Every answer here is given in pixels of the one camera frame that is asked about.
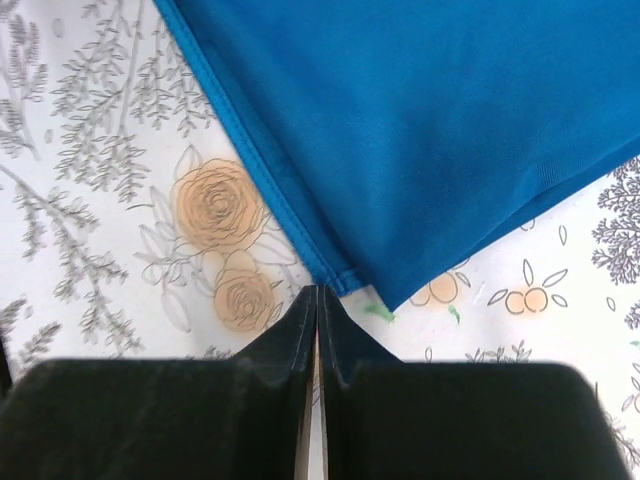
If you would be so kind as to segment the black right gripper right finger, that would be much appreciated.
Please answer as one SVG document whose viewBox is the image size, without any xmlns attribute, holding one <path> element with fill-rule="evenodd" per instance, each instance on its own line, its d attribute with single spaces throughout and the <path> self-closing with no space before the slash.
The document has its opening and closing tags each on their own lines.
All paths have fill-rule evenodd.
<svg viewBox="0 0 640 480">
<path fill-rule="evenodd" d="M 582 375 L 556 363 L 410 363 L 317 291 L 329 479 L 625 479 Z"/>
</svg>

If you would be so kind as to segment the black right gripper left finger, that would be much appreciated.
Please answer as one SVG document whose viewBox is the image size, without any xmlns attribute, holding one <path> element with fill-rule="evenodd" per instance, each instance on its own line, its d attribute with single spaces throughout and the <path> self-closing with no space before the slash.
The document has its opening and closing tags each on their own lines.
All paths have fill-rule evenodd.
<svg viewBox="0 0 640 480">
<path fill-rule="evenodd" d="M 5 479 L 304 479 L 318 291 L 222 360 L 49 360 L 1 406 Z"/>
</svg>

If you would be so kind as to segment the blue satin napkin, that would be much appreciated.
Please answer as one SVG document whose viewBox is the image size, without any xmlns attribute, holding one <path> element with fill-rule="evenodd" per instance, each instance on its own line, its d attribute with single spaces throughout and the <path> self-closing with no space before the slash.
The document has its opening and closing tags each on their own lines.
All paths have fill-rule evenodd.
<svg viewBox="0 0 640 480">
<path fill-rule="evenodd" d="M 318 284 L 390 308 L 639 151 L 635 1 L 160 1 Z"/>
</svg>

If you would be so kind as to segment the floral tablecloth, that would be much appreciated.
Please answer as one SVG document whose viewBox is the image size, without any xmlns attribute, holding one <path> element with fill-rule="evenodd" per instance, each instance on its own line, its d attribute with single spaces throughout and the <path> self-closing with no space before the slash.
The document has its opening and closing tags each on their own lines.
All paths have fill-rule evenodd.
<svg viewBox="0 0 640 480">
<path fill-rule="evenodd" d="M 52 357 L 221 359 L 310 276 L 150 1 L 1 5 L 1 338 Z M 390 311 L 350 316 L 413 361 L 558 361 L 639 471 L 639 162 Z"/>
</svg>

